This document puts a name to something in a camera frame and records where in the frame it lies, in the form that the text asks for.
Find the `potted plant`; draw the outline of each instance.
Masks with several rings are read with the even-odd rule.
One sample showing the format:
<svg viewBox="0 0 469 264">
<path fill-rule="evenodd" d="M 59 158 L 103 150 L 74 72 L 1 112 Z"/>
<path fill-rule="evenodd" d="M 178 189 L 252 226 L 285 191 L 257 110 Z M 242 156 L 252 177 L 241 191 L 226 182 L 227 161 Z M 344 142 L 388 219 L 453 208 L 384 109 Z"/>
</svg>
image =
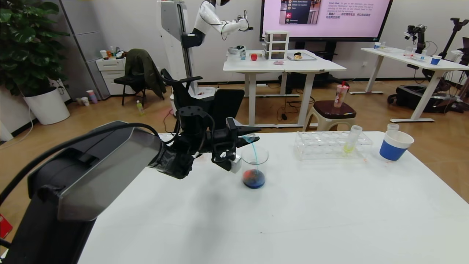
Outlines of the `potted plant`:
<svg viewBox="0 0 469 264">
<path fill-rule="evenodd" d="M 64 46 L 55 39 L 68 33 L 50 29 L 59 7 L 38 0 L 0 0 L 0 85 L 22 95 L 41 124 L 70 116 L 56 87 L 49 80 L 65 80 L 58 53 Z"/>
</svg>

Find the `white robot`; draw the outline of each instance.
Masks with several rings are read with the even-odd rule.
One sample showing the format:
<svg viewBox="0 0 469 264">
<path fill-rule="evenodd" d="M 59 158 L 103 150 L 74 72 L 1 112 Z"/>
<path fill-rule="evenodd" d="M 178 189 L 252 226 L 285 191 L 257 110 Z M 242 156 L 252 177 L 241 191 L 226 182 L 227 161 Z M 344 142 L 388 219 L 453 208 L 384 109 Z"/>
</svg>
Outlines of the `white robot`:
<svg viewBox="0 0 469 264">
<path fill-rule="evenodd" d="M 233 32 L 252 30 L 244 12 L 235 20 L 221 20 L 216 14 L 217 6 L 224 6 L 230 0 L 205 0 L 199 8 L 194 30 L 187 33 L 189 28 L 187 8 L 181 0 L 158 1 L 161 7 L 161 20 L 157 20 L 160 35 L 165 44 L 169 67 L 167 70 L 175 80 L 181 80 L 193 76 L 194 59 L 192 48 L 202 45 L 210 28 L 220 33 L 223 40 Z M 198 99 L 213 96 L 214 87 L 198 87 L 194 82 L 189 89 L 189 94 Z M 173 113 L 176 113 L 174 95 L 171 95 Z"/>
</svg>

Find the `jacket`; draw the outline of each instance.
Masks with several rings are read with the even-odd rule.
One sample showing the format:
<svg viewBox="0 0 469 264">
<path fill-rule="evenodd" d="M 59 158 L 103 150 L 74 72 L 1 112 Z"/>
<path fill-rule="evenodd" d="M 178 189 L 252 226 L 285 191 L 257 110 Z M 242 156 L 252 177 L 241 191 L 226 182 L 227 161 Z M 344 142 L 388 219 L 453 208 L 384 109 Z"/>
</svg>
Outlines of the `jacket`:
<svg viewBox="0 0 469 264">
<path fill-rule="evenodd" d="M 144 49 L 133 48 L 127 52 L 125 76 L 142 74 L 145 75 L 146 87 L 164 99 L 163 94 L 166 93 L 166 86 L 150 54 Z"/>
</svg>

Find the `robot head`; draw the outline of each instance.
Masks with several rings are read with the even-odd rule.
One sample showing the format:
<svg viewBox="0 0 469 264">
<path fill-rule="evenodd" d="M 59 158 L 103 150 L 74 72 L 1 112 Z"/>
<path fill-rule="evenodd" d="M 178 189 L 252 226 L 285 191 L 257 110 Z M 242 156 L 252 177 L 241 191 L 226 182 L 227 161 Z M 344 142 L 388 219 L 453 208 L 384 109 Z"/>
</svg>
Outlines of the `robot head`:
<svg viewBox="0 0 469 264">
<path fill-rule="evenodd" d="M 230 0 L 217 0 L 217 5 L 219 6 L 224 6 L 226 5 Z"/>
</svg>

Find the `monitor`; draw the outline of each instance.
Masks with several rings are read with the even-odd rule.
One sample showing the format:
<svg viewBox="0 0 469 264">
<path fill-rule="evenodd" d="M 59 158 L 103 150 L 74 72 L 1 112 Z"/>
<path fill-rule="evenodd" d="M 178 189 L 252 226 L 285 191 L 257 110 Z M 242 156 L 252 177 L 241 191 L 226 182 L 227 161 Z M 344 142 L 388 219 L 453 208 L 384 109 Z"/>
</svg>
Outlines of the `monitor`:
<svg viewBox="0 0 469 264">
<path fill-rule="evenodd" d="M 262 0 L 264 31 L 292 41 L 378 41 L 393 0 Z"/>
</svg>

